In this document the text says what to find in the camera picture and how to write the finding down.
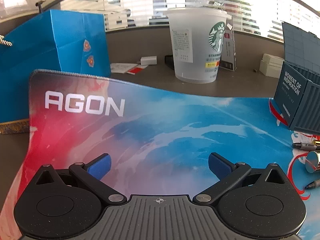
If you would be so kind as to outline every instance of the blue gripper pad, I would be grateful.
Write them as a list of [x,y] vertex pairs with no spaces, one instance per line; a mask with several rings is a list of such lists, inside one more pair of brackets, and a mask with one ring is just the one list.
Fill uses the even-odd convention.
[[111,169],[111,157],[109,154],[104,153],[94,163],[85,165],[87,172],[94,176],[96,179],[102,179]]
[[222,180],[236,169],[236,166],[233,163],[229,162],[217,153],[211,153],[209,155],[208,165],[210,171],[212,171],[219,180]]

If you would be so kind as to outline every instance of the starbucks logo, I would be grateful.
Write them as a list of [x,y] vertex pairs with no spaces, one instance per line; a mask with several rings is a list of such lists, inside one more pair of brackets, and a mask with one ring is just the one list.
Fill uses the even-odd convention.
[[218,22],[210,30],[209,44],[215,52],[220,52],[222,50],[224,27],[224,22]]

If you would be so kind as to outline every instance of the rope handle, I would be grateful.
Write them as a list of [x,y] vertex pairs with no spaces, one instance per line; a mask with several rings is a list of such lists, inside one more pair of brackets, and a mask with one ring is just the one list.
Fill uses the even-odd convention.
[[10,41],[5,41],[4,36],[0,35],[0,44],[5,45],[5,46],[12,46],[12,43]]

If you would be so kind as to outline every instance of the cup lid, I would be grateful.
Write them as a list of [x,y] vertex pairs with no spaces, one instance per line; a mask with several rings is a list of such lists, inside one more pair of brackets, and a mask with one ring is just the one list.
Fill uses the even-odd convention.
[[219,17],[225,17],[231,19],[231,15],[228,15],[226,11],[218,10],[211,7],[182,7],[182,8],[169,8],[164,11],[164,15],[177,14],[177,13],[192,13],[192,14],[206,14]]

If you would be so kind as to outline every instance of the silver cylinder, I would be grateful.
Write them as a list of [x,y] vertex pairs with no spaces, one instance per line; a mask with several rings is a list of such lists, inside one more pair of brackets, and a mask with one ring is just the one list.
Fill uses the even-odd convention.
[[320,151],[311,151],[306,157],[305,166],[308,172],[314,173],[320,170]]

